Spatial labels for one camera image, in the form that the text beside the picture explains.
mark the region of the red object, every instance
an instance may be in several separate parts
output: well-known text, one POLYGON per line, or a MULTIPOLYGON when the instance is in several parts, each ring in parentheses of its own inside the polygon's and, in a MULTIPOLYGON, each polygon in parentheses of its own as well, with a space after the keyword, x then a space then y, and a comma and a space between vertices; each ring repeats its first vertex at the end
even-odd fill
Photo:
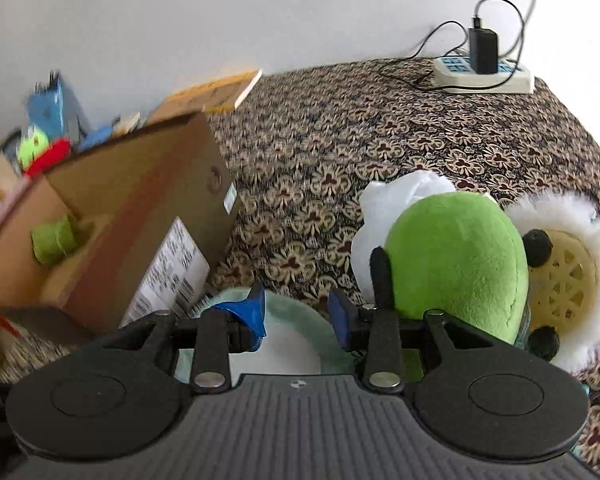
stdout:
POLYGON ((56 142, 51 144, 42 155, 34 160, 29 169, 23 174, 33 177, 39 173, 42 173, 48 168, 55 166, 58 162, 61 162, 71 152, 71 144, 67 139, 58 139, 56 142))
POLYGON ((0 315, 0 327, 5 329, 7 332, 9 332, 14 337, 20 337, 20 333, 16 329, 14 329, 14 327, 11 326, 11 323, 9 323, 1 315, 0 315))

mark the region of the white wall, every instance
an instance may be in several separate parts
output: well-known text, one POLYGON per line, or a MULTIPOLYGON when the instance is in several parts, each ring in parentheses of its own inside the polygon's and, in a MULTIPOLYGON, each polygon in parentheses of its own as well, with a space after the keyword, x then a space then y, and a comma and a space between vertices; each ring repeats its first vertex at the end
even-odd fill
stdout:
MULTIPOLYGON (((253 67, 404 54, 438 23, 469 25, 476 0, 0 0, 0 137, 25 124, 22 102, 48 70, 72 83, 94 125, 149 110, 175 89, 253 67)), ((513 0, 526 12, 529 0, 513 0)), ((485 25, 508 45, 504 4, 485 25)), ((425 54, 451 47, 450 27, 425 54)), ((600 143, 600 0, 539 0, 523 61, 600 143), (567 69, 574 56, 578 69, 567 69)))

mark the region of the green stuffed toy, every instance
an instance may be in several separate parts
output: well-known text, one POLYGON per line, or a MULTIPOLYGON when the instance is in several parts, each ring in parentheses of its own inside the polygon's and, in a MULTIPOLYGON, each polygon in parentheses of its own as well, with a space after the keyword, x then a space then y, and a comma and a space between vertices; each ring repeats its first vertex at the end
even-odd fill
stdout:
POLYGON ((491 198, 461 191, 427 196, 399 216, 384 249, 403 317, 422 319, 441 308, 515 341, 528 289, 525 248, 491 198))

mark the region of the flower pattern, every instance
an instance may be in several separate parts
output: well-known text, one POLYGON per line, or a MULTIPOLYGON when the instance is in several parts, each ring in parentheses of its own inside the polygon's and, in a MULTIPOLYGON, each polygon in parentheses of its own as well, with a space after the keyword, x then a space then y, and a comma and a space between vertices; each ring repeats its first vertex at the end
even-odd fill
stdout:
MULTIPOLYGON (((324 316, 335 287, 360 304, 349 256, 363 222, 360 192, 415 169, 489 192, 501 206, 524 193, 573 189, 600 209, 600 148, 542 80, 532 95, 422 93, 379 76, 383 62, 266 76, 235 112, 208 116, 242 201, 209 277, 217 288, 257 279, 324 316)), ((398 70, 415 78, 430 62, 398 70)), ((67 351, 23 338, 5 379, 67 351)), ((580 379, 592 403, 580 452, 600 472, 600 355, 580 379)))

